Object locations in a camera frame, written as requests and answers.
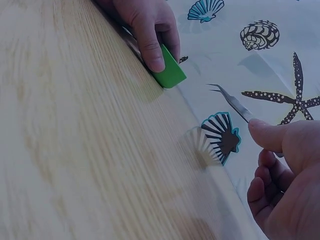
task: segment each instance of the tweezers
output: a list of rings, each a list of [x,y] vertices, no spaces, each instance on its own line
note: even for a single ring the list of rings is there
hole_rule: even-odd
[[[226,90],[223,89],[218,84],[208,84],[210,86],[217,87],[218,89],[211,89],[210,91],[221,93],[222,96],[225,98],[227,103],[247,122],[251,119],[254,119],[254,115],[244,106],[242,105],[239,100],[235,96],[231,96],[229,93],[227,93]],[[275,153],[278,158],[282,158],[284,155],[282,153]]]

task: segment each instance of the fingernail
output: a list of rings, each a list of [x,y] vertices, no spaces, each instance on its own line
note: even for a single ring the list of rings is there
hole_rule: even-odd
[[[263,126],[269,126],[269,124],[266,123],[265,121],[262,121],[262,120],[256,119],[256,118],[251,119],[251,120],[249,121],[249,124],[250,124],[251,127],[254,127],[254,128],[256,128],[256,127],[263,127]]]
[[[150,62],[151,71],[155,73],[161,73],[165,70],[165,61],[162,57],[151,60]]]

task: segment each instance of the shell sticker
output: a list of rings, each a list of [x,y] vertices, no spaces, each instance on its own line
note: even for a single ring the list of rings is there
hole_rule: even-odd
[[[239,128],[233,128],[228,112],[217,112],[201,124],[205,136],[224,166],[231,153],[239,152],[241,138]]]
[[[179,64],[181,64],[181,63],[183,63],[183,62],[185,62],[185,61],[187,61],[188,60],[188,56],[183,56],[183,57],[181,57],[180,58],[180,60],[179,60]]]
[[[187,19],[200,21],[201,24],[210,22],[224,6],[223,0],[199,0],[190,8]]]
[[[303,88],[304,88],[304,76],[302,71],[301,62],[298,58],[298,55],[294,52],[293,53],[293,68],[294,68],[294,85],[296,91],[295,99],[282,95],[280,93],[274,92],[266,92],[266,91],[244,91],[242,95],[253,98],[253,99],[260,99],[266,100],[269,102],[275,102],[278,104],[292,104],[292,109],[287,114],[287,116],[281,121],[280,125],[285,125],[290,123],[298,112],[302,112],[304,118],[306,120],[313,120],[314,118],[311,116],[310,112],[308,111],[309,108],[320,106],[320,96],[302,100],[303,96]]]
[[[278,27],[268,20],[250,23],[240,32],[243,46],[248,51],[272,48],[279,41]]]

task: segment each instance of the spiral shell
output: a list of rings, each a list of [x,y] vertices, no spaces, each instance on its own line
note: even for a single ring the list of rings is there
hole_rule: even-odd
[[[243,46],[248,51],[269,49],[279,41],[278,27],[268,20],[259,20],[250,23],[240,32]]]

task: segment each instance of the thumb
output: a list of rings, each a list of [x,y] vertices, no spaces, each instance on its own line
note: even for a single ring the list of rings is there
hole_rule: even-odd
[[[274,153],[283,152],[283,139],[288,129],[287,125],[272,126],[259,119],[252,119],[248,127],[253,140],[260,147]]]
[[[141,17],[132,23],[142,58],[148,68],[160,73],[165,69],[165,62],[155,30],[155,22]]]

